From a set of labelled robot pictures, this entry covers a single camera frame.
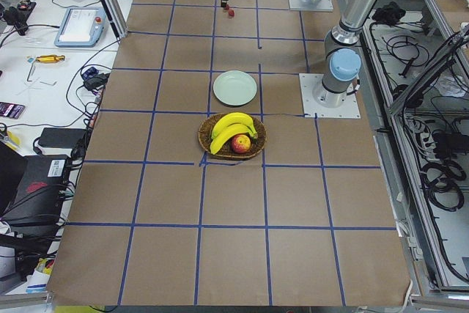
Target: yellow banana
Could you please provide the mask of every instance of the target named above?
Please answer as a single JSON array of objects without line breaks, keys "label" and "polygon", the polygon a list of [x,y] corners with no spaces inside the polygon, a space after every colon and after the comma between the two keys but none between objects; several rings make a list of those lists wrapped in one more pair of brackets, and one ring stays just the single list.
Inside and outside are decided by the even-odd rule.
[{"label": "yellow banana", "polygon": [[212,129],[212,139],[216,138],[221,131],[233,124],[243,124],[249,128],[249,136],[253,139],[257,138],[256,128],[254,127],[254,121],[252,117],[247,114],[236,111],[234,113],[229,113],[219,119],[215,126]]},{"label": "yellow banana", "polygon": [[231,137],[236,136],[240,133],[249,133],[251,130],[246,125],[243,124],[232,124],[221,131],[215,139],[210,144],[210,152],[212,154],[218,153],[222,146],[228,141]]}]

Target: wicker basket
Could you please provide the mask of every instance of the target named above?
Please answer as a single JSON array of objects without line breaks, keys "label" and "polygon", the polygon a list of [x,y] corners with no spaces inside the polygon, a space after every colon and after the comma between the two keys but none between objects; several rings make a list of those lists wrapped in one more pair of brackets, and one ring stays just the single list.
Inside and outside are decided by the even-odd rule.
[{"label": "wicker basket", "polygon": [[199,143],[202,148],[215,158],[229,159],[235,161],[250,159],[258,155],[264,149],[265,143],[267,142],[267,134],[265,132],[264,124],[262,124],[262,122],[260,122],[260,120],[256,119],[255,117],[252,118],[254,121],[254,127],[257,131],[257,139],[251,139],[251,148],[247,153],[237,154],[233,152],[230,140],[228,140],[222,146],[222,148],[217,154],[210,153],[210,143],[212,143],[212,129],[217,123],[217,121],[225,115],[226,114],[212,115],[202,123],[199,129]]}]

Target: white mounting plate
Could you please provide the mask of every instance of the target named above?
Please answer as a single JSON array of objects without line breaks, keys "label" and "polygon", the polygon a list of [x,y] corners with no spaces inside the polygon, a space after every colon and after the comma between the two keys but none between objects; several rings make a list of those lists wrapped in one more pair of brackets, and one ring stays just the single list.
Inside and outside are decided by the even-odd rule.
[{"label": "white mounting plate", "polygon": [[311,3],[306,3],[301,0],[288,0],[290,10],[298,11],[317,11],[317,12],[333,12],[334,7],[332,0],[316,0]]},{"label": "white mounting plate", "polygon": [[[319,104],[313,97],[313,87],[321,82],[324,75],[320,73],[301,73],[301,97],[303,98],[303,112],[306,117],[332,117],[337,119],[360,119],[360,110],[358,109],[355,95],[348,95],[341,106],[337,108],[327,108]],[[353,91],[350,84],[347,92]]]}]

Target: white plate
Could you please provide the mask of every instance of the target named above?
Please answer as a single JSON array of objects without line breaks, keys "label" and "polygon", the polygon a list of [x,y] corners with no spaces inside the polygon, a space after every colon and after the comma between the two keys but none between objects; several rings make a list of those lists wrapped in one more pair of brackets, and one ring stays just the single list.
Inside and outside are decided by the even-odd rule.
[{"label": "white plate", "polygon": [[213,93],[228,106],[242,106],[256,96],[257,84],[249,74],[243,71],[226,71],[215,79]]}]

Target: scissors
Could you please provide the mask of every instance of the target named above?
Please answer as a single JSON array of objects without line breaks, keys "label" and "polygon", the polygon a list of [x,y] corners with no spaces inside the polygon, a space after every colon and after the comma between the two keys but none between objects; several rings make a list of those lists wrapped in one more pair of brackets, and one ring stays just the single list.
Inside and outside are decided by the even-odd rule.
[{"label": "scissors", "polygon": [[8,127],[3,122],[0,122],[0,140],[3,143],[9,144],[14,148],[19,148],[20,147],[16,142],[14,142],[10,138],[10,135],[8,134]]}]

